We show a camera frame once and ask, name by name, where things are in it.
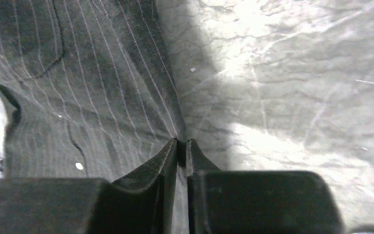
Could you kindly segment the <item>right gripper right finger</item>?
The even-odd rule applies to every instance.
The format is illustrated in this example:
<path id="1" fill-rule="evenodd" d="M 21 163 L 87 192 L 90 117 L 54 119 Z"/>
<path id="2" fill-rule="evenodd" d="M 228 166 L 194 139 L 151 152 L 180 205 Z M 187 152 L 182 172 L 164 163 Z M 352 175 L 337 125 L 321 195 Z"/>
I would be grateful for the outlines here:
<path id="1" fill-rule="evenodd" d="M 324 179 L 311 171 L 223 171 L 186 143 L 192 234 L 341 234 Z"/>

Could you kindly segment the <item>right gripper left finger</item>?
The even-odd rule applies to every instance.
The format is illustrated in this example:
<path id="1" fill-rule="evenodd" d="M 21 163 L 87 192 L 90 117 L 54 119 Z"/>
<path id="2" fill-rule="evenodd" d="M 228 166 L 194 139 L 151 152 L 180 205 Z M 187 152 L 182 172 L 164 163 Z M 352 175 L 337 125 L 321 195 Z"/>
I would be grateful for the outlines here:
<path id="1" fill-rule="evenodd" d="M 102 178 L 0 179 L 0 234 L 171 233 L 177 144 L 110 183 Z"/>

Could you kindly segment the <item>black pinstriped shirt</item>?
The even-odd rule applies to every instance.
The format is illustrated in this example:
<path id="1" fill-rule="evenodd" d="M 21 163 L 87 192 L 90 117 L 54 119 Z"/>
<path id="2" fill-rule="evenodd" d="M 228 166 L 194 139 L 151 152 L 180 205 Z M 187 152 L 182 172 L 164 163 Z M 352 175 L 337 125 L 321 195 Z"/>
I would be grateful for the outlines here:
<path id="1" fill-rule="evenodd" d="M 0 0 L 6 177 L 114 181 L 185 124 L 153 0 Z"/>

